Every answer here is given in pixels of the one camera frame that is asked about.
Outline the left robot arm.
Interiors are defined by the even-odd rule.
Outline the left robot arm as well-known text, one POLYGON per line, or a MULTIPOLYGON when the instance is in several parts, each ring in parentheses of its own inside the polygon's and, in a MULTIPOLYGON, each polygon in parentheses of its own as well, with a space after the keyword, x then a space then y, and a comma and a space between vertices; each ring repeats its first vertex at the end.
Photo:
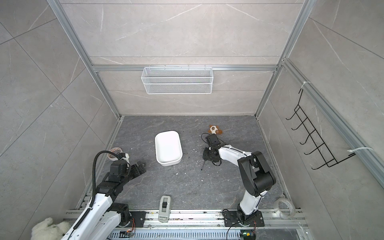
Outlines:
POLYGON ((100 151, 96 154, 92 169, 92 195, 86 209, 64 234, 63 240, 106 240, 118 227, 126 227, 133 222, 129 205, 115 200, 131 180, 146 172, 146 164, 131 164, 127 153, 100 151), (103 180, 96 184, 96 164, 102 154, 114 156, 117 160, 103 180))

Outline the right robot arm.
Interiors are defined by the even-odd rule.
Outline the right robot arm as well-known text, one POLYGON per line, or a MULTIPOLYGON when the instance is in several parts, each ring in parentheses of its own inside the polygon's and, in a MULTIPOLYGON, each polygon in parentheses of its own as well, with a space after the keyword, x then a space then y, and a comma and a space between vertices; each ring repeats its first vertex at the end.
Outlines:
POLYGON ((205 139, 208 146, 203 151, 204 161, 210 161, 215 166, 228 161, 239 168, 246 191, 238 205, 236 222, 248 224, 256 217, 262 198, 276 184, 270 165, 259 151, 239 150, 222 142, 216 134, 207 134, 205 139))

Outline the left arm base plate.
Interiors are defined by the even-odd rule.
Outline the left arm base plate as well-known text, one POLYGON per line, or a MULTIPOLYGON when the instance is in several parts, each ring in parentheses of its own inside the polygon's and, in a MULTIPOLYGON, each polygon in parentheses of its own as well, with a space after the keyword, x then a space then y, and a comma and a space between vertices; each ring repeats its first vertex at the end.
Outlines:
POLYGON ((145 211, 133 211, 129 214, 122 214, 120 228, 142 228, 146 219, 147 212, 145 211))

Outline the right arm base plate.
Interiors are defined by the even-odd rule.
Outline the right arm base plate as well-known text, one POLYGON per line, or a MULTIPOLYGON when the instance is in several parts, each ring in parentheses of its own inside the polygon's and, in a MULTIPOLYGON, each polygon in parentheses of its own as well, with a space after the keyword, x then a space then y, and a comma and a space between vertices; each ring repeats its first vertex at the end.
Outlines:
POLYGON ((244 215, 241 211, 222 210, 226 227, 264 227, 265 222, 262 213, 257 210, 251 215, 244 215))

